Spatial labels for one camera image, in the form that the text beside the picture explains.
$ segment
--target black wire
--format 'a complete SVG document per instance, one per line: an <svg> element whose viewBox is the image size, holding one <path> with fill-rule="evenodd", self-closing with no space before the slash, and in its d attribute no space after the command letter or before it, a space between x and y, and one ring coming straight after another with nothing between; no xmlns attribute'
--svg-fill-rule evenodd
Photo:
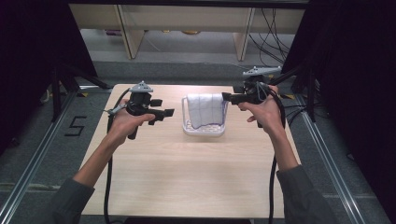
<svg viewBox="0 0 396 224"><path fill-rule="evenodd" d="M260 51L266 53L268 56L270 56L271 58L277 60L279 63L283 63L283 62L284 62L282 59L279 59L278 57L276 57L275 54L271 53L271 52L268 51L267 49L262 48L262 46L259 45L259 44L256 42L256 40L255 40L251 35L249 35L249 37L250 37L250 39L253 41L253 43L256 45L256 47L257 47Z"/></svg>
<svg viewBox="0 0 396 224"><path fill-rule="evenodd" d="M262 60L262 50L259 51L259 57L260 57L260 61L262 61L262 64L264 64L264 66L268 67L268 65Z"/></svg>
<svg viewBox="0 0 396 224"><path fill-rule="evenodd" d="M268 44L268 43L266 43L266 44L267 44L269 47L273 48L273 49L278 49L279 52L280 52L280 54L282 55L283 60L285 60L285 59L286 59L285 53L288 53L288 52L285 51L285 50L283 50L282 47L280 46L280 44L283 45L286 49L289 49L289 48L288 48L288 47L279 39L279 37L277 36L276 20L275 20L275 18L276 18L276 9L273 8L273 20L272 20L272 22L271 22L271 25L270 25L269 21L267 20L267 18L266 18L266 16L265 16L265 13L264 13L264 10L263 10L263 9L262 9L262 15L263 15L263 17L264 17L264 19L265 19L265 22L267 23L268 30L269 30L269 32L268 32L268 34L267 34L267 37L268 37L269 34L272 35L272 37L274 38L274 40L275 40L275 42L276 42L276 44L277 44L277 48L274 47L274 46L272 46L272 45L270 45L270 44Z"/></svg>
<svg viewBox="0 0 396 224"><path fill-rule="evenodd" d="M307 108L307 106L304 107L304 108L299 109L299 110L291 117L291 119L289 120L289 126L291 126L291 124L293 123L294 119L295 119L299 114L301 114L301 112L305 111L306 108Z"/></svg>
<svg viewBox="0 0 396 224"><path fill-rule="evenodd" d="M283 128L286 127L286 116L285 116L285 107L283 106L280 98L277 96L277 93L274 90L268 92L270 95L274 97L274 100L279 107L280 118L282 121ZM270 199L270 215L268 217L268 223L272 224L274 220L274 183L275 183L275 173L276 173L276 156L274 156L271 174L270 174L270 187L269 187L269 199Z"/></svg>
<svg viewBox="0 0 396 224"><path fill-rule="evenodd" d="M122 98L126 95L126 93L128 93L128 91L129 91L129 89L122 93L119 100L114 105L114 108L116 108L120 104ZM107 132L110 131L111 125L113 124L113 120L114 120L114 115L109 115L108 122L107 122ZM105 191L105 202L104 202L104 208L103 208L106 224L112 224L112 223L116 223L116 222L123 223L122 221L119 221L119 220L110 221L110 218L108 216L108 198L110 196L112 172L113 172L113 157L110 157L110 160L107 162L107 181L106 181L106 191Z"/></svg>
<svg viewBox="0 0 396 224"><path fill-rule="evenodd" d="M297 113L297 112L301 112L301 108L298 108L298 109L296 109L296 110L291 111L291 112L286 116L286 118L288 118L290 115L292 115L292 114L294 114L294 113Z"/></svg>
<svg viewBox="0 0 396 224"><path fill-rule="evenodd" d="M285 108L303 107L303 106L308 106L308 105L285 105ZM322 105L321 102L318 102L318 103L314 103L314 106L326 106L326 105Z"/></svg>

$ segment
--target wooden table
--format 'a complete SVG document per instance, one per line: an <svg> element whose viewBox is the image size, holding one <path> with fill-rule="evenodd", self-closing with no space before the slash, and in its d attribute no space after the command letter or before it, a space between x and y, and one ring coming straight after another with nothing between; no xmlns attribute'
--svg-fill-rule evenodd
<svg viewBox="0 0 396 224"><path fill-rule="evenodd" d="M112 108L134 84L116 85L106 105ZM269 214L269 176L274 151L267 134L247 123L248 111L229 104L221 137L189 136L182 129L181 98L188 93L233 92L220 86L150 85L152 99L175 114L154 126L139 127L114 154L109 214L148 217L243 217ZM106 134L104 113L83 163ZM289 127L287 134L293 149ZM95 186L84 215L102 215L106 170ZM283 217L283 197L275 183L274 217Z"/></svg>

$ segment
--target person's arm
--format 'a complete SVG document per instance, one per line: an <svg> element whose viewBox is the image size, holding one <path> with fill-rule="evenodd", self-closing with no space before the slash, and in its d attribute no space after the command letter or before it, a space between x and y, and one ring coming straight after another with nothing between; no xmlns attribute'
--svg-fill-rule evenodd
<svg viewBox="0 0 396 224"><path fill-rule="evenodd" d="M241 103L238 106L253 114L247 122L257 120L274 146L279 168L276 174L284 196L286 223L337 223L332 209L297 162L273 97L267 97L259 105Z"/></svg>
<svg viewBox="0 0 396 224"><path fill-rule="evenodd" d="M119 111L113 120L110 131L98 148L73 178L65 180L45 210L37 213L31 223L79 223L81 213L93 194L93 186L113 153L118 146L125 142L126 137L134 132L137 126L154 118L155 116L151 114L134 117L128 114L125 109Z"/></svg>

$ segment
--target folded towel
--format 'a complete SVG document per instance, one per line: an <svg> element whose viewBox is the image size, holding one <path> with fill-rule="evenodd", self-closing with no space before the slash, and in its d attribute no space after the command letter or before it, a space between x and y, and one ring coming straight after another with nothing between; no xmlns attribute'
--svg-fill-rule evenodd
<svg viewBox="0 0 396 224"><path fill-rule="evenodd" d="M221 93L188 94L187 102L192 128L224 123L224 106L227 102L223 101Z"/></svg>

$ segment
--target aluminum rail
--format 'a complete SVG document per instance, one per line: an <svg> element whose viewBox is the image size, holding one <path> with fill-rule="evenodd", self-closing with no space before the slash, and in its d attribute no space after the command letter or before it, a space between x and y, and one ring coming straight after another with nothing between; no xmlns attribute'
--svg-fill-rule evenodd
<svg viewBox="0 0 396 224"><path fill-rule="evenodd" d="M1 224L8 224L9 221L12 219L15 211L17 210L26 190L29 188L29 184L32 181L35 173L37 172L38 168L40 167L41 162L43 161L44 157L46 156L50 145L61 126L64 115L67 112L67 109L76 98L76 92L69 92L64 100L63 103L63 110L58 118L51 123L49 126L46 134L44 135L43 139L41 140L40 145L38 146L35 154L33 155L32 159L30 159L28 165L26 166L21 178L19 179L18 183L15 185L14 189L8 195L6 202L2 205L0 211L0 223Z"/></svg>
<svg viewBox="0 0 396 224"><path fill-rule="evenodd" d="M297 95L296 99L299 105L304 105L304 99L301 95ZM318 130L318 126L315 122L312 122L311 118L309 118L306 112L302 112L305 124L311 133L311 136L317 146L320 157L323 159L324 165L332 179L335 189L340 196L341 202L343 203L346 212L350 218L351 223L353 224L364 224L366 223L361 210L356 203L352 193L350 192L346 181L342 177L340 170L338 169L334 159L332 158L332 154L326 146L320 131Z"/></svg>

